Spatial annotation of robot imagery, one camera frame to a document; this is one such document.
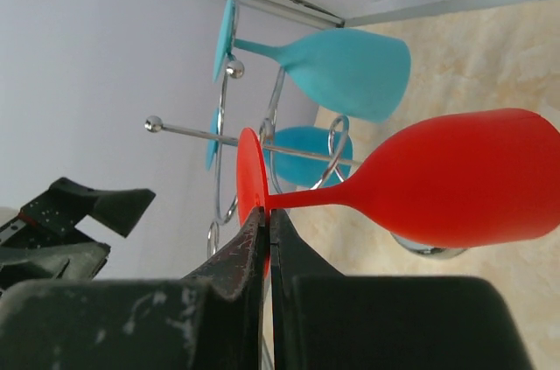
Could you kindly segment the red wine glass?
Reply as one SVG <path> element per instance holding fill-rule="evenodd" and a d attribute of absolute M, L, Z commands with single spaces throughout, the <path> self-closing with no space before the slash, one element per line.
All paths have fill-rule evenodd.
<path fill-rule="evenodd" d="M 343 205 L 446 250 L 541 240 L 559 228 L 559 132 L 521 108 L 443 115 L 398 131 L 340 184 L 273 194 L 256 133 L 237 151 L 239 216 Z"/>

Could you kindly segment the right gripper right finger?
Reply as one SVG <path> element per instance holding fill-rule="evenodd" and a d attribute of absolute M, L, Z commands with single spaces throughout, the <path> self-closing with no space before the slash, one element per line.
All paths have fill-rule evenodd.
<path fill-rule="evenodd" d="M 509 309 L 470 276 L 346 276 L 270 215 L 278 369 L 530 369 Z"/>

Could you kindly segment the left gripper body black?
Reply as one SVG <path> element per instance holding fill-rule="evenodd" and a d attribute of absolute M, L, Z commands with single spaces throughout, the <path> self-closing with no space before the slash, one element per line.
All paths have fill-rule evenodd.
<path fill-rule="evenodd" d="M 87 216 L 126 238 L 156 193 L 98 190 L 59 178 L 1 226 L 1 290 L 37 279 L 91 280 L 111 247 L 77 228 Z"/>

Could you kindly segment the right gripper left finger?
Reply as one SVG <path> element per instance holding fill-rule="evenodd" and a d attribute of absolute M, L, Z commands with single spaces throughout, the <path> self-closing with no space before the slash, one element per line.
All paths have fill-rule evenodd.
<path fill-rule="evenodd" d="M 1 300 L 4 369 L 258 369 L 266 229 L 172 280 L 28 280 Z"/>

